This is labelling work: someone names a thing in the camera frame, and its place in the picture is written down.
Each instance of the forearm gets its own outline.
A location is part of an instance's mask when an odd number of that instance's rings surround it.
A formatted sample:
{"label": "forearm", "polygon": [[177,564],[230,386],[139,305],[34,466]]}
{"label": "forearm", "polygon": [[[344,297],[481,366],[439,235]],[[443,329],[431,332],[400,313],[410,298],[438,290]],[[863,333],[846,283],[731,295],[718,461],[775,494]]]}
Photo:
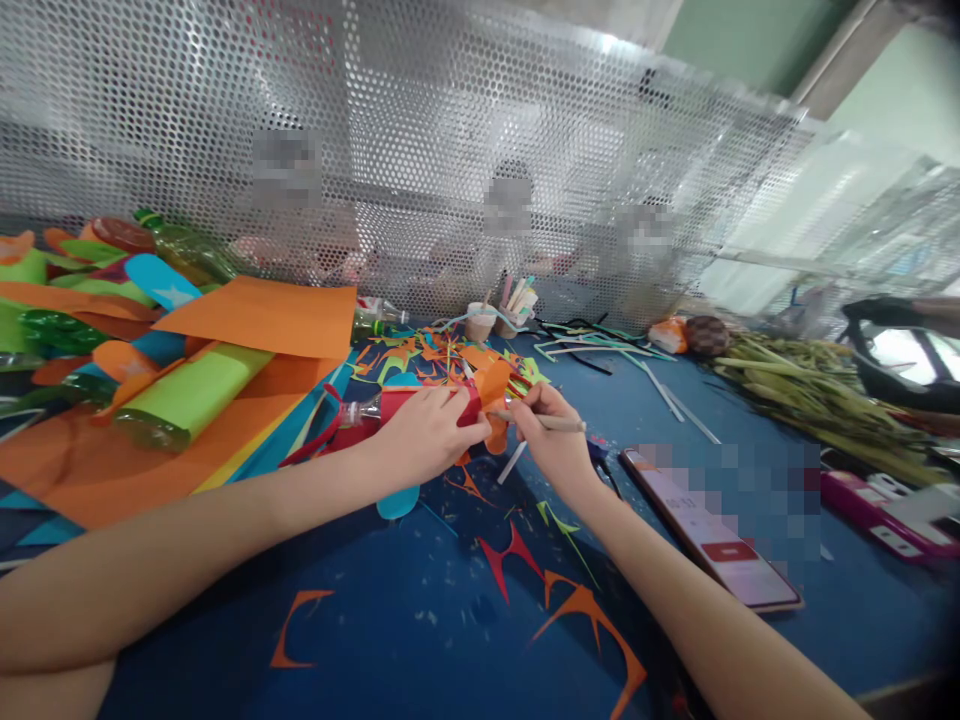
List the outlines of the forearm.
{"label": "forearm", "polygon": [[365,445],[190,496],[10,573],[0,674],[109,660],[244,560],[377,501],[389,490]]}
{"label": "forearm", "polygon": [[599,482],[564,500],[600,539],[720,720],[866,718],[775,630]]}

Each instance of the pencil holder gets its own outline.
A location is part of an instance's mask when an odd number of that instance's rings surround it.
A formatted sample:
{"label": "pencil holder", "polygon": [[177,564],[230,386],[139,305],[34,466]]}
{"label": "pencil holder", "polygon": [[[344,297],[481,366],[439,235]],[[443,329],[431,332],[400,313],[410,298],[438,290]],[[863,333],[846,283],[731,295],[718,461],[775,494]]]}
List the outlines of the pencil holder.
{"label": "pencil holder", "polygon": [[[500,306],[500,312],[503,313],[504,317],[507,317],[516,328],[522,328],[524,323],[533,317],[533,310],[520,315],[518,313],[509,312],[503,305]],[[507,325],[503,321],[503,318],[500,317],[497,318],[497,323],[493,326],[493,331],[504,340],[512,340],[517,336],[517,331]]]}
{"label": "pencil holder", "polygon": [[470,342],[486,342],[487,338],[490,337],[490,330],[493,329],[494,321],[498,320],[497,316],[493,314],[493,305],[484,307],[483,303],[470,303],[467,305],[467,312],[475,312],[481,308],[483,308],[483,312],[478,312],[476,315],[467,318],[464,335]]}

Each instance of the phone screen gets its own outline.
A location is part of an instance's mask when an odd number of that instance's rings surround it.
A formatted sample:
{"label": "phone screen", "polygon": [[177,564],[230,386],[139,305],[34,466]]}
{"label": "phone screen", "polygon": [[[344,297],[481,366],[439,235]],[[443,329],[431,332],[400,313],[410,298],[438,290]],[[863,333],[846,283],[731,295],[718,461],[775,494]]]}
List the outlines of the phone screen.
{"label": "phone screen", "polygon": [[696,561],[744,605],[754,610],[802,605],[800,594],[776,568],[637,450],[627,448],[621,458],[631,476],[653,496],[673,529],[680,533]]}

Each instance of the brown ball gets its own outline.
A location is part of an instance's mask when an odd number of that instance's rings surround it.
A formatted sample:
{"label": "brown ball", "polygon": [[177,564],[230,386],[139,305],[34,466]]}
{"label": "brown ball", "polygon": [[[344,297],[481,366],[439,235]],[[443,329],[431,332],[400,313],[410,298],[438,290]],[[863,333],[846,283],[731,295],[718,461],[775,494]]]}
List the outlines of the brown ball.
{"label": "brown ball", "polygon": [[720,318],[713,315],[697,315],[687,320],[684,334],[691,352],[716,357],[730,346],[730,333]]}

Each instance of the green wall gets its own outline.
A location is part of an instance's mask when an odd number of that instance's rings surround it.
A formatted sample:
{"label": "green wall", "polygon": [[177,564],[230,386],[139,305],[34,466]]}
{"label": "green wall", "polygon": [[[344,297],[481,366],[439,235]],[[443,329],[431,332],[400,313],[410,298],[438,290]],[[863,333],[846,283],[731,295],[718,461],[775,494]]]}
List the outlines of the green wall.
{"label": "green wall", "polygon": [[960,42],[905,26],[830,118],[960,165]]}
{"label": "green wall", "polygon": [[789,97],[855,0],[684,0],[664,54]]}

